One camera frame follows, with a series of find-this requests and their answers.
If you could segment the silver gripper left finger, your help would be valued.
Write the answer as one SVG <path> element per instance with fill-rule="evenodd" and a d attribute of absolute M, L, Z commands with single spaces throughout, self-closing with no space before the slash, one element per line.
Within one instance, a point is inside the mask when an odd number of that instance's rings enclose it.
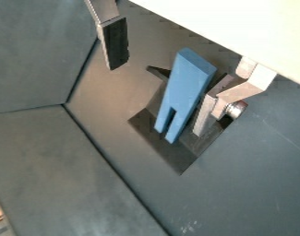
<path fill-rule="evenodd" d="M 95 22 L 106 66 L 110 70 L 115 70 L 130 57 L 126 17 L 118 12 L 115 0 L 84 0 L 84 2 Z"/>

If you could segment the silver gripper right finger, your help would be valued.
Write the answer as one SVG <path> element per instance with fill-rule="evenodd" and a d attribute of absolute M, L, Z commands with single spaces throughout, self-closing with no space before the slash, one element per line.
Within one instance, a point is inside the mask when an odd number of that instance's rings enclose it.
<path fill-rule="evenodd" d="M 223 115 L 238 118 L 245 110 L 244 99 L 262 93 L 274 77 L 276 72 L 260 65 L 248 57 L 242 57 L 236 68 L 236 75 L 225 75 L 203 97 L 193 133 L 202 136 L 210 125 Z"/>

